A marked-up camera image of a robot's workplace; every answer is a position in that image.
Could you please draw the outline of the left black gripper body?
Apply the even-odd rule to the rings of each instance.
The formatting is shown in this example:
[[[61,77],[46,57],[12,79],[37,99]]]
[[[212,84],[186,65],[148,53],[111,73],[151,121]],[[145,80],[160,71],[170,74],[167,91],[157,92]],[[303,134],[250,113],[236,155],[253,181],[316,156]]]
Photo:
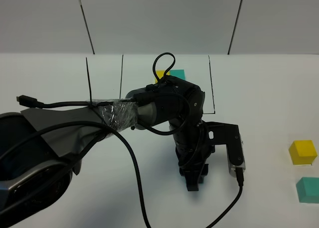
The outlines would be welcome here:
[[[187,124],[173,135],[179,172],[185,176],[190,172],[200,172],[204,178],[208,174],[207,158],[215,152],[215,146],[209,137],[209,122],[200,121],[192,126]]]

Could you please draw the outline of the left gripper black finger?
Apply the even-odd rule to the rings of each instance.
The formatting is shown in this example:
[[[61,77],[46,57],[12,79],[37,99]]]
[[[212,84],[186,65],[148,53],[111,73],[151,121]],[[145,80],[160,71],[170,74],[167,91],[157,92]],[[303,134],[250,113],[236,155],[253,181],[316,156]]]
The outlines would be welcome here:
[[[188,191],[198,191],[199,172],[185,172],[184,173],[186,187]]]

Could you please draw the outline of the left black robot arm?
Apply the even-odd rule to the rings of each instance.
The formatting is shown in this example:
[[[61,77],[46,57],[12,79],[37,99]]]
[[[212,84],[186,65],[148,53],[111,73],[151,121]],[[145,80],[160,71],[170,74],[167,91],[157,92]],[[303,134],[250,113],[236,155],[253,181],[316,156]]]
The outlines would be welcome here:
[[[56,202],[90,149],[128,128],[173,136],[180,173],[187,189],[196,191],[215,151],[202,120],[204,98],[199,86],[174,76],[124,99],[44,104],[19,96],[25,110],[0,117],[1,227]]]

